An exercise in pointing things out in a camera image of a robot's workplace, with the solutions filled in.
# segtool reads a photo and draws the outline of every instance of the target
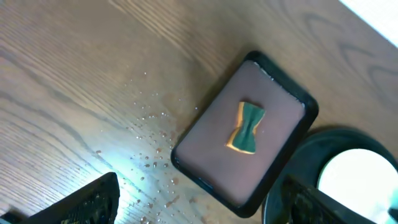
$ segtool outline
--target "green bow tie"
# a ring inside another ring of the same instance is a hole
[[[251,103],[240,102],[238,108],[238,122],[226,146],[238,152],[254,154],[256,142],[254,135],[266,111]]]

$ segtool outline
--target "black object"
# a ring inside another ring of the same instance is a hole
[[[289,224],[373,224],[314,186],[287,175],[282,183],[282,200]]]
[[[268,57],[264,54],[253,51],[246,55],[244,61],[249,60],[257,63],[271,78],[274,79],[284,90],[294,96],[301,102],[305,108],[305,114],[300,120],[296,128],[293,130],[292,134],[284,144],[281,151],[278,153],[276,159],[271,164],[268,171],[264,174],[259,185],[255,189],[254,193],[249,197],[247,202],[242,206],[236,206],[227,201],[222,195],[216,193],[213,187],[201,180],[200,177],[191,173],[188,169],[180,165],[179,159],[175,154],[175,149],[178,147],[182,139],[187,135],[187,133],[192,129],[196,122],[194,122],[190,128],[184,133],[184,135],[178,140],[178,143],[174,147],[171,153],[171,161],[174,167],[176,167],[180,172],[185,174],[188,178],[198,184],[201,188],[206,190],[215,199],[220,201],[223,205],[229,208],[232,212],[237,214],[242,218],[248,218],[255,214],[257,209],[260,207],[264,198],[267,196],[269,189],[272,184],[278,178],[279,173],[282,171],[285,164],[290,159],[291,155],[294,153],[295,148],[299,142],[304,137],[305,133],[310,128],[311,124],[318,115],[318,104],[317,102],[297,83],[295,83],[291,78],[289,78],[276,64],[274,64]]]
[[[303,183],[316,187],[325,164],[339,153],[349,149],[368,149],[376,152],[398,170],[397,162],[386,148],[355,129],[335,128],[313,134],[300,144],[269,191],[263,206],[263,223],[286,224],[288,222],[289,213],[283,209],[281,199],[282,183],[287,175],[292,175]]]
[[[109,172],[20,223],[113,223],[118,211],[119,197],[117,175]]]
[[[398,223],[398,209],[390,208],[388,214]]]

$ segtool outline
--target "white surface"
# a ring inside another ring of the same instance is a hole
[[[351,149],[323,168],[318,189],[376,223],[396,223],[388,214],[398,208],[398,172],[379,154]]]
[[[398,0],[340,0],[398,47]]]

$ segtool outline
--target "wooden table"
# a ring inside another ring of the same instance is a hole
[[[354,126],[398,157],[398,50],[337,0],[5,0],[0,17],[0,213],[115,171],[117,223],[260,223],[169,160],[252,49],[318,100],[313,127]]]

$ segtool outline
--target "white circle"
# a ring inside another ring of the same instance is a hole
[[[338,154],[321,171],[318,189],[372,222],[396,223],[388,209],[398,208],[398,171],[375,152]]]

